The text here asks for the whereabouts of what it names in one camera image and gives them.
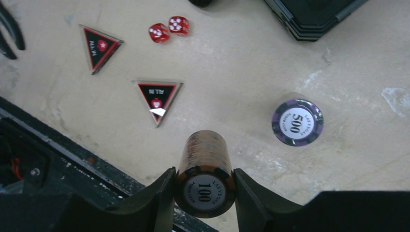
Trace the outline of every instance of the screw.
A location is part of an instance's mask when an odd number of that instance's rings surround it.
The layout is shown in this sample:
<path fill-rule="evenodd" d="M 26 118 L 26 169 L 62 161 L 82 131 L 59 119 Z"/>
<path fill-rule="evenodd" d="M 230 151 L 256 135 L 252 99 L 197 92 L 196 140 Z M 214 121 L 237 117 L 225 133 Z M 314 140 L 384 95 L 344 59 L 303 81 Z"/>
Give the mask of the screw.
<path fill-rule="evenodd" d="M 39 175 L 39 174 L 40 174 L 40 170 L 38 168 L 35 168 L 30 171 L 30 175 L 32 176 Z"/>

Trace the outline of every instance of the triangular all in marker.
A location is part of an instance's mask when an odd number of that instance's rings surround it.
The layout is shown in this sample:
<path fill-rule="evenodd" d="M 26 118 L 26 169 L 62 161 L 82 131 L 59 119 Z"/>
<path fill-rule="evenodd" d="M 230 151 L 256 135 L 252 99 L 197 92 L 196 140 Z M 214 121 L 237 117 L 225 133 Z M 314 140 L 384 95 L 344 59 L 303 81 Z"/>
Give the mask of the triangular all in marker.
<path fill-rule="evenodd" d="M 136 83 L 156 127 L 159 127 L 178 94 L 182 83 L 146 81 L 137 81 Z"/>
<path fill-rule="evenodd" d="M 91 75 L 97 74 L 124 41 L 80 25 Z"/>

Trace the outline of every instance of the red die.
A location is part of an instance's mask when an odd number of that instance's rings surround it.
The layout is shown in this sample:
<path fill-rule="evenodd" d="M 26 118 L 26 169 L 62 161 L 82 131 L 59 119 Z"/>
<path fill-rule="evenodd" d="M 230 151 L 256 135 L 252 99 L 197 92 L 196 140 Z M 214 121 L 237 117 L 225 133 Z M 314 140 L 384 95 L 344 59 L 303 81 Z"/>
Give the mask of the red die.
<path fill-rule="evenodd" d="M 169 19 L 169 30 L 178 35 L 188 34 L 188 20 L 181 16 L 173 16 Z"/>
<path fill-rule="evenodd" d="M 156 43 L 163 43 L 169 39 L 169 31 L 162 23 L 157 23 L 149 28 L 149 35 L 152 41 Z"/>

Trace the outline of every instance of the beige surface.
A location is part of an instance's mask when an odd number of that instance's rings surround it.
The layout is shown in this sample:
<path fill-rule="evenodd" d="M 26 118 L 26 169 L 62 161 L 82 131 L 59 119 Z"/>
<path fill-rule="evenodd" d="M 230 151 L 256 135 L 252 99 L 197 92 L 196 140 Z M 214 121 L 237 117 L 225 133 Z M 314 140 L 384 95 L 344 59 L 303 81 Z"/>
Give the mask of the beige surface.
<path fill-rule="evenodd" d="M 371 0 L 316 43 L 293 41 L 261 0 L 225 0 L 212 12 L 187 0 L 3 2 L 27 51 L 0 60 L 0 95 L 144 184 L 207 129 L 225 138 L 234 167 L 297 203 L 328 189 L 410 187 L 408 0 Z M 190 20 L 190 36 L 153 43 L 148 27 L 173 15 Z M 97 76 L 79 23 L 125 41 Z M 185 83 L 158 129 L 139 79 Z M 306 147 L 280 143 L 270 127 L 274 103 L 292 91 L 324 113 L 322 135 Z M 206 222 L 237 231 L 234 209 Z"/>

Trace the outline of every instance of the black plastic case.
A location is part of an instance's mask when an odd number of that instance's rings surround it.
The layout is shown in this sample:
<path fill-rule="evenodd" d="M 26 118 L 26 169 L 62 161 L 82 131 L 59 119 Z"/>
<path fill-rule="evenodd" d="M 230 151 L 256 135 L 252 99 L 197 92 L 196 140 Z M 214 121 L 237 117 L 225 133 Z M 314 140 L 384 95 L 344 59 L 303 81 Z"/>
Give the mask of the black plastic case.
<path fill-rule="evenodd" d="M 367 0 L 264 0 L 297 41 L 314 42 Z"/>

